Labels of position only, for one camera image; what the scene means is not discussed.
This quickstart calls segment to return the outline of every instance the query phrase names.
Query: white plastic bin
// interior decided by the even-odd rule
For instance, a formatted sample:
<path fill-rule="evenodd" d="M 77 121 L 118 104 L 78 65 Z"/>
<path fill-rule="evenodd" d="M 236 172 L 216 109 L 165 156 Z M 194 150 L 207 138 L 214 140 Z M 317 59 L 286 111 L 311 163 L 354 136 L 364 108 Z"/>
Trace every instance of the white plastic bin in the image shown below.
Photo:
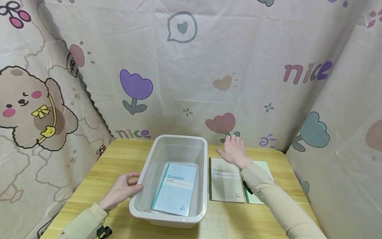
<path fill-rule="evenodd" d="M 197 167 L 188 216 L 177 216 L 151 210 L 167 163 Z M 157 226 L 193 228 L 207 212 L 207 141 L 201 137 L 161 135 L 155 139 L 138 184 L 144 189 L 129 204 L 131 214 Z"/>

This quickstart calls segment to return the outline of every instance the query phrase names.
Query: notebook in bin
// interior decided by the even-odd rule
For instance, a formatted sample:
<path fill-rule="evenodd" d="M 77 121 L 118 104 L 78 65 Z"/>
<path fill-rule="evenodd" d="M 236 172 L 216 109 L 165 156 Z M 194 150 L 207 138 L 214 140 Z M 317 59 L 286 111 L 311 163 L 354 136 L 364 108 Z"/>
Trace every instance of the notebook in bin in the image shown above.
<path fill-rule="evenodd" d="M 168 163 L 151 209 L 188 216 L 196 170 L 196 167 Z"/>

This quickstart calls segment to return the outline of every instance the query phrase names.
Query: black strap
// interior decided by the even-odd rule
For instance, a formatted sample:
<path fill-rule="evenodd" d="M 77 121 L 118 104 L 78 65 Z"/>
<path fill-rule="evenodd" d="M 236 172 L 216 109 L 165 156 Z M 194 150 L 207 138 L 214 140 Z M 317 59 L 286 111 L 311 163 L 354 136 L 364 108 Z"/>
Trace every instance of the black strap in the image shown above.
<path fill-rule="evenodd" d="M 97 229 L 97 237 L 99 239 L 107 239 L 111 234 L 113 234 L 113 231 L 108 226 L 104 227 L 102 225 Z"/>
<path fill-rule="evenodd" d="M 253 192 L 251 191 L 251 189 L 248 187 L 247 183 L 245 181 L 243 181 L 243 185 L 244 185 L 244 188 L 250 193 L 250 194 L 253 194 Z"/>

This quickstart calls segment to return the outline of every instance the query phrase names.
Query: right hand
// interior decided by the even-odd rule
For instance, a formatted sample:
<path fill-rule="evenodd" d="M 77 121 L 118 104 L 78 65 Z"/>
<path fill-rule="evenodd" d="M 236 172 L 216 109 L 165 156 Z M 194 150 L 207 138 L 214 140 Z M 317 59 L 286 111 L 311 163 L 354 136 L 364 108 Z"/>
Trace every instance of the right hand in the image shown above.
<path fill-rule="evenodd" d="M 224 142 L 224 151 L 218 148 L 217 152 L 226 162 L 232 163 L 240 169 L 244 169 L 252 164 L 252 161 L 245 154 L 243 141 L 236 137 L 236 135 L 227 135 Z"/>
<path fill-rule="evenodd" d="M 132 177 L 139 178 L 140 175 L 137 172 L 121 175 L 98 205 L 106 212 L 109 212 L 116 208 L 119 203 L 141 191 L 143 185 L 137 185 L 138 179 L 131 179 Z"/>

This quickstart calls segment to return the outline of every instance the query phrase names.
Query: fabric backdrop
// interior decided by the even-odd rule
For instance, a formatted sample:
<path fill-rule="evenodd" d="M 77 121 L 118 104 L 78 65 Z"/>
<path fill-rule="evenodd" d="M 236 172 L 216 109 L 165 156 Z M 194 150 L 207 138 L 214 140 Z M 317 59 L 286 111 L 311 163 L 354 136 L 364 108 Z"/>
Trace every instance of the fabric backdrop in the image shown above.
<path fill-rule="evenodd" d="M 40 237 L 109 145 L 37 6 L 0 1 L 0 234 L 12 239 Z"/>
<path fill-rule="evenodd" d="M 380 0 L 28 4 L 70 51 L 54 63 L 50 50 L 44 70 L 82 74 L 114 137 L 292 144 L 288 160 L 327 236 L 380 235 Z"/>

